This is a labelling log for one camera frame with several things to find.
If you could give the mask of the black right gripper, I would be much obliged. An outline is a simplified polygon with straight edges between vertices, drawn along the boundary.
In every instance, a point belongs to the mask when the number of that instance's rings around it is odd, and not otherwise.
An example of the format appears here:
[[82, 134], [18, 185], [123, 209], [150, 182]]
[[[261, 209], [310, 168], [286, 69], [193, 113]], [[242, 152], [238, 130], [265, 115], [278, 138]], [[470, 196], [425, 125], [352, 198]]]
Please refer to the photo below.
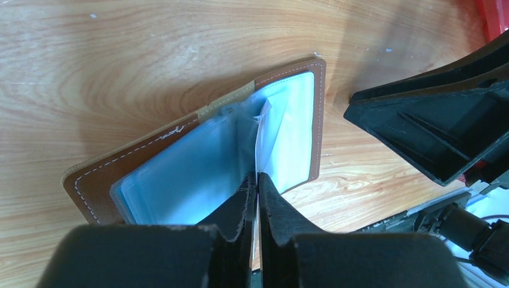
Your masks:
[[[422, 174], [445, 186], [508, 188], [508, 80], [393, 82], [354, 93], [349, 122], [371, 134]], [[415, 232], [443, 236], [470, 253], [467, 263], [508, 278], [508, 223], [490, 224], [459, 199], [421, 210]]]

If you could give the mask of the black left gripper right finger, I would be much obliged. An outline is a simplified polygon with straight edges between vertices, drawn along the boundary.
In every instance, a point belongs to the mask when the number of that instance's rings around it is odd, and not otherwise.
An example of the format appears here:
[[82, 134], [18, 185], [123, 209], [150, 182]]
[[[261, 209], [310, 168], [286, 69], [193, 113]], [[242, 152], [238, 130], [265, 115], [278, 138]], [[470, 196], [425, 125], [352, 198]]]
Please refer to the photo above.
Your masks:
[[466, 287], [449, 249], [420, 233], [330, 233], [258, 176], [264, 287]]

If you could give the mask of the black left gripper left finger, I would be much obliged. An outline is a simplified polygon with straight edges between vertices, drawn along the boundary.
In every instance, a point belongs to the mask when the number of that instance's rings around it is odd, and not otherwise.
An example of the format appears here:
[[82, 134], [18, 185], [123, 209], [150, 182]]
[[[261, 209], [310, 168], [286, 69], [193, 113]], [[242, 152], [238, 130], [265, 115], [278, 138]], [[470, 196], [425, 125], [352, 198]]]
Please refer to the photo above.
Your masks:
[[82, 225], [59, 243], [38, 287], [249, 287], [256, 177], [193, 226]]

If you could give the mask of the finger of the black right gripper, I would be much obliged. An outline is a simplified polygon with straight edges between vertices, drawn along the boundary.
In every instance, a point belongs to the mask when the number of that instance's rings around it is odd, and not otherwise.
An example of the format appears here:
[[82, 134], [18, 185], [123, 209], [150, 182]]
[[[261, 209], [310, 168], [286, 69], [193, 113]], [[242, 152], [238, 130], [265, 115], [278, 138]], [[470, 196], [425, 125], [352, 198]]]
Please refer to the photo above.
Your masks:
[[508, 63], [508, 31], [475, 52], [448, 65], [396, 82], [357, 91], [352, 95], [350, 102], [448, 85], [488, 73], [506, 63]]

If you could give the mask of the brown leather card holder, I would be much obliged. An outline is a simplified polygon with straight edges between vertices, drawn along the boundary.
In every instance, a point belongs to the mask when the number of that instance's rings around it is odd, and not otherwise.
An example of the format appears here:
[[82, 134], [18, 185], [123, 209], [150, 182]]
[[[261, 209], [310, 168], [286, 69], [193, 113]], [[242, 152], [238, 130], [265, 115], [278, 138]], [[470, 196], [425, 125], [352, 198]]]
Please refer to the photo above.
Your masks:
[[72, 167], [62, 186], [92, 224], [194, 225], [247, 175], [284, 193], [319, 176], [327, 65], [265, 74], [129, 144]]

